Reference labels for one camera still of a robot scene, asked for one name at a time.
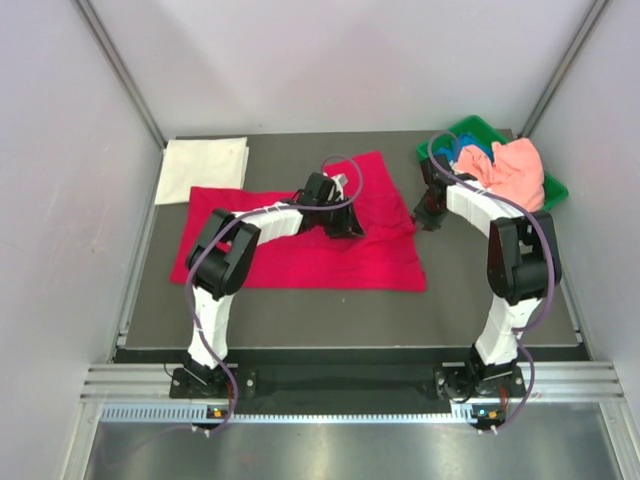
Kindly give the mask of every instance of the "gray table surface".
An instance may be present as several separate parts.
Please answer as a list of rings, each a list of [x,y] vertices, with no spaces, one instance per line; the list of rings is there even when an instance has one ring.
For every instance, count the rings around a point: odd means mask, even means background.
[[[294,190],[335,153],[380,150],[409,207],[425,191],[415,146],[432,132],[321,133],[250,136],[245,188]],[[185,348],[192,326],[183,288],[169,282],[186,204],[156,207],[153,233],[134,306],[127,348]],[[243,289],[234,299],[230,347],[469,346],[491,303],[485,268],[487,240],[450,214],[441,230],[418,232],[426,293],[382,290]],[[527,333],[528,345],[577,343],[558,291],[552,313]]]

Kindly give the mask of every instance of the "red cloth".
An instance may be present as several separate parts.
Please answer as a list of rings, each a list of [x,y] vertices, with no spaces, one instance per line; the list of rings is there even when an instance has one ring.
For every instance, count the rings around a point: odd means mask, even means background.
[[[426,277],[413,242],[416,231],[380,152],[354,157],[364,187],[354,208],[365,237],[330,239],[321,227],[261,245],[244,284],[248,288],[368,288],[423,292]],[[345,173],[346,195],[358,187],[349,162],[330,165],[329,175]],[[170,280],[184,283],[185,261],[211,212],[224,207],[243,212],[271,205],[293,192],[251,193],[235,189],[191,189],[187,224]]]

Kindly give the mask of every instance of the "pink cloth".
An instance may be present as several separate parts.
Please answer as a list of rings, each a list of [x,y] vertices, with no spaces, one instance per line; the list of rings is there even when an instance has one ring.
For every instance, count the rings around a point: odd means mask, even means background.
[[[494,163],[475,145],[460,152],[457,171],[467,172],[484,188],[533,212],[544,205],[544,170],[540,155],[528,138],[501,145],[493,142]]]
[[[322,228],[316,227],[261,245],[244,287],[426,290],[426,276],[413,241],[416,228],[382,155],[373,152],[354,160],[364,176],[364,187],[354,208],[365,237],[332,240]],[[330,165],[326,171],[329,175],[345,173],[349,180],[345,193],[355,192],[358,177],[350,163]],[[214,209],[248,211],[272,205],[292,194],[193,187],[187,224],[170,280],[186,281],[185,259]]]

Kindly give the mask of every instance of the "black work surface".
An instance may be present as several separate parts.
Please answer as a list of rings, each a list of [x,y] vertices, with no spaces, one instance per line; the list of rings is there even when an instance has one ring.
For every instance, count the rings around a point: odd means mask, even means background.
[[[415,146],[432,132],[279,134],[249,137],[245,188],[295,190],[335,153],[380,150],[409,210],[425,186]],[[156,207],[156,218],[127,337],[127,348],[185,348],[192,326],[183,287],[169,282],[187,205]],[[382,290],[243,289],[231,308],[230,347],[469,346],[491,304],[487,240],[456,215],[418,232],[426,293]],[[528,345],[577,343],[562,293]]]
[[[366,415],[449,413],[423,365],[257,366],[255,392],[236,413],[252,415]]]

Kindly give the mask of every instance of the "blue cloth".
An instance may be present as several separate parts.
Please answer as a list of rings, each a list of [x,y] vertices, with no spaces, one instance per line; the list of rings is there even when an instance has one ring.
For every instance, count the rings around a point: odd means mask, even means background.
[[[470,133],[461,133],[460,135],[458,135],[458,140],[460,140],[460,148],[464,148],[464,147],[469,146],[469,145],[475,145],[480,150],[482,150],[484,153],[486,153],[487,157],[489,157],[489,160],[491,160],[491,163],[493,163],[493,151],[491,150],[491,147],[486,147],[485,145],[481,144],[476,139],[476,137],[474,137]],[[451,148],[440,147],[438,150],[433,152],[433,154],[434,155],[438,155],[438,154],[445,155],[447,157],[447,161],[449,163],[453,163],[455,161],[455,158],[453,156],[453,150],[452,149],[453,149],[453,145],[451,146]]]

